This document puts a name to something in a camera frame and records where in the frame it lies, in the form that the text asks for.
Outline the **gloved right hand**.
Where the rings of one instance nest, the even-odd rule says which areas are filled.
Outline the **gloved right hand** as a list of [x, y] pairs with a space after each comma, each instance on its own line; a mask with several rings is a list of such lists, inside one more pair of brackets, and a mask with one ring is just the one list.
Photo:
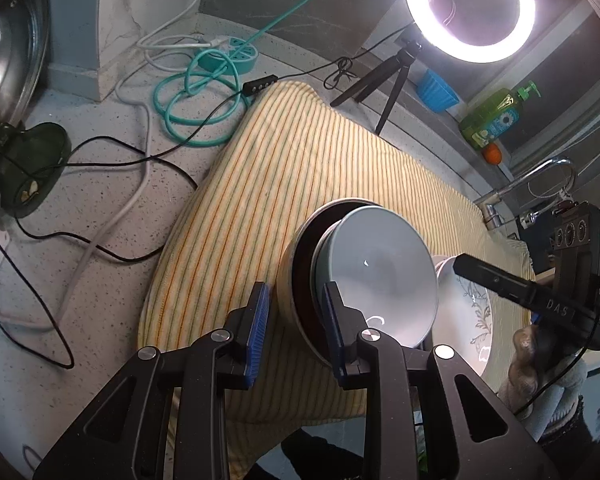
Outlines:
[[528, 325], [513, 336], [515, 353], [498, 397], [513, 412], [535, 441], [557, 437], [582, 415], [581, 390], [586, 379], [585, 362], [579, 360], [536, 400], [542, 387], [559, 375], [573, 360], [566, 356], [551, 370], [540, 364], [539, 327]]

